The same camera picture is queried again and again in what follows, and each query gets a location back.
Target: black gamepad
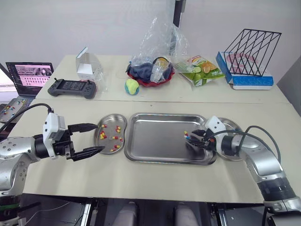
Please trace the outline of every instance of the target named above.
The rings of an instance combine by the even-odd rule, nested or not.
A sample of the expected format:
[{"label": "black gamepad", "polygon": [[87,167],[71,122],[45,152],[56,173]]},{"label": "black gamepad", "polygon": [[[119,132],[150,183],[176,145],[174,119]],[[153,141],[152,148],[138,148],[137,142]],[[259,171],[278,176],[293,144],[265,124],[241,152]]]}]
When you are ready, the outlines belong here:
[{"label": "black gamepad", "polygon": [[48,89],[48,93],[54,97],[60,94],[80,95],[86,99],[95,97],[96,85],[92,81],[70,81],[56,79]]}]

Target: tennis ball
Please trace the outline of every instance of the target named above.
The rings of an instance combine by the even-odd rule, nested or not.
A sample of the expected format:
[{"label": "tennis ball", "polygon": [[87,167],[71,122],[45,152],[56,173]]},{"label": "tennis ball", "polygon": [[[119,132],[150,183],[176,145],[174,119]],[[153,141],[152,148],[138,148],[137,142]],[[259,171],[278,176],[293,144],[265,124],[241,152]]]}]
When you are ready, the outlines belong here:
[{"label": "tennis ball", "polygon": [[130,95],[136,95],[139,92],[139,84],[134,79],[128,79],[124,85],[124,88]]}]

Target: chip bag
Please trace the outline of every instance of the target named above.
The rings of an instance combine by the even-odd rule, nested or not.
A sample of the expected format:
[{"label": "chip bag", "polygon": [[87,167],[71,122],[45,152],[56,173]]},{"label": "chip bag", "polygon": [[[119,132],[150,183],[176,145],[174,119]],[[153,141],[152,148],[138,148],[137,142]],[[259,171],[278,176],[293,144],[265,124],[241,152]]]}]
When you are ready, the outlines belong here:
[{"label": "chip bag", "polygon": [[219,68],[199,55],[174,64],[174,68],[193,86],[202,86],[213,79],[225,77]]}]

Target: robotic arm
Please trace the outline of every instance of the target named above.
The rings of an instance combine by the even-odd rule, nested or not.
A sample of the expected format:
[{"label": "robotic arm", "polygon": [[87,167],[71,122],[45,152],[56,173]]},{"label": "robotic arm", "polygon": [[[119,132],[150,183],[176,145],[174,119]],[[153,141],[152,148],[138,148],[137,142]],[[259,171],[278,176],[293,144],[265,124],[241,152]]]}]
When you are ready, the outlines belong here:
[{"label": "robotic arm", "polygon": [[23,193],[29,164],[50,157],[66,156],[73,161],[92,157],[104,147],[75,152],[71,135],[98,128],[91,123],[65,126],[64,117],[49,113],[43,134],[34,137],[10,137],[0,142],[0,226],[25,225],[17,216],[19,196]]},{"label": "robotic arm", "polygon": [[211,117],[205,124],[206,131],[196,130],[192,133],[202,137],[201,140],[191,138],[188,142],[203,148],[212,147],[215,143],[216,151],[231,159],[241,158],[246,162],[252,178],[259,187],[264,198],[264,206],[269,213],[301,212],[301,199],[296,196],[290,186],[285,172],[275,155],[259,140],[246,136],[237,153],[242,135],[228,135],[214,133],[226,130],[224,124],[216,117]]}]

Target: table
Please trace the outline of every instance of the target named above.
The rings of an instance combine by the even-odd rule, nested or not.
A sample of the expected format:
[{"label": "table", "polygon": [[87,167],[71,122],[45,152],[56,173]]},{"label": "table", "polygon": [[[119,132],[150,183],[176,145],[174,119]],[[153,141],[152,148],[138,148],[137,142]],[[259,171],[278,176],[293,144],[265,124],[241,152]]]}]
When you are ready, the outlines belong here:
[{"label": "table", "polygon": [[[47,103],[65,117],[66,125],[98,123],[110,113],[120,113],[128,120],[137,112],[196,113],[209,118],[213,114],[235,121],[242,129],[259,125],[277,141],[282,166],[291,186],[301,196],[301,120],[291,104],[284,103],[177,103],[139,101],[70,101],[36,99]],[[47,116],[44,107],[26,112],[10,136],[33,136],[42,132]],[[274,149],[260,131],[252,131]],[[76,151],[93,146],[94,132],[75,133],[71,138]],[[73,162],[61,157],[43,159],[30,165],[25,193],[89,196],[129,199],[157,199],[197,202],[262,203],[263,198],[243,161],[217,158],[210,166],[132,162],[123,150],[114,155],[97,154]]]},{"label": "table", "polygon": [[[175,74],[170,82],[159,87],[145,88],[140,86],[140,92],[136,96],[131,96],[126,94],[124,90],[125,81],[129,78],[125,70],[130,58],[131,56],[98,56],[107,78],[108,90],[103,93],[98,92],[94,100],[191,103],[289,103],[277,85],[274,85],[271,90],[234,90],[227,84],[225,79],[217,79],[203,87],[191,87],[191,84],[180,74]],[[79,80],[75,67],[75,55],[67,55],[61,61],[36,98],[85,99],[84,97],[76,96],[61,95],[53,97],[49,95],[47,90],[54,83],[54,78]]]}]

